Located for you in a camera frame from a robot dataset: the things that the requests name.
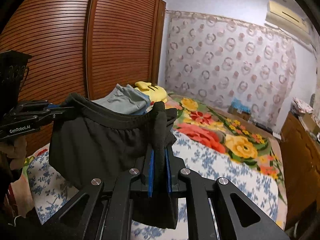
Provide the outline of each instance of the elastic waistband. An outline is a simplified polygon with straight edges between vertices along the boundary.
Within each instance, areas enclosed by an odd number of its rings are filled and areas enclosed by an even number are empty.
[[[167,118],[177,116],[177,110],[175,108],[166,110],[163,102],[154,103],[151,111],[144,115],[120,114],[89,101],[78,93],[68,95],[63,105],[76,107],[83,116],[103,126],[118,130],[139,128],[150,120],[154,120],[159,112],[166,112]]]

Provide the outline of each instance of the cardboard box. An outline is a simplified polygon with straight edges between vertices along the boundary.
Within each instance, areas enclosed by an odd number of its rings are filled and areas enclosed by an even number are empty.
[[[239,111],[238,109],[230,106],[229,109],[228,109],[228,113],[229,114],[233,114],[235,116],[239,116],[240,118],[248,121],[250,119],[250,116],[251,114],[248,114],[246,112],[242,112],[242,111]]]
[[[314,135],[317,135],[320,132],[320,127],[318,127],[316,122],[312,119],[312,114],[305,114],[302,117],[302,121],[305,123],[309,131]]]

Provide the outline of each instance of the white bedsheet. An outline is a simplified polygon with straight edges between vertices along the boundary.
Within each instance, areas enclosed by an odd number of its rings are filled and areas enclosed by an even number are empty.
[[[272,177],[253,171],[244,163],[235,163],[227,155],[193,141],[182,133],[173,133],[177,138],[177,142],[172,146],[173,152],[184,159],[186,167],[209,179],[228,178],[273,221],[276,220],[278,187]],[[48,157],[49,151],[36,157],[28,168],[30,190],[42,224],[77,192],[76,188],[49,165]],[[185,199],[179,199],[178,209],[178,225],[175,230],[155,228],[133,221],[131,239],[188,239]]]

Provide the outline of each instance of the yellow plush toy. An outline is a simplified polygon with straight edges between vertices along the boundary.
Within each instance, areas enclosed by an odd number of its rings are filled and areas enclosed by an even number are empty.
[[[167,102],[167,92],[159,86],[151,86],[151,83],[139,81],[135,83],[136,90],[149,96],[151,102]]]

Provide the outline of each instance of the wooden wardrobe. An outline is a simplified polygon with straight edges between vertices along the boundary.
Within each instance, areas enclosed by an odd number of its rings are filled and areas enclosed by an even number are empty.
[[[291,112],[280,142],[288,200],[286,229],[293,227],[313,203],[320,211],[320,145]]]
[[[32,55],[19,100],[59,104],[71,92],[93,100],[117,83],[150,82],[158,71],[160,1],[24,0],[0,35],[1,52]],[[29,155],[51,131],[27,136]]]

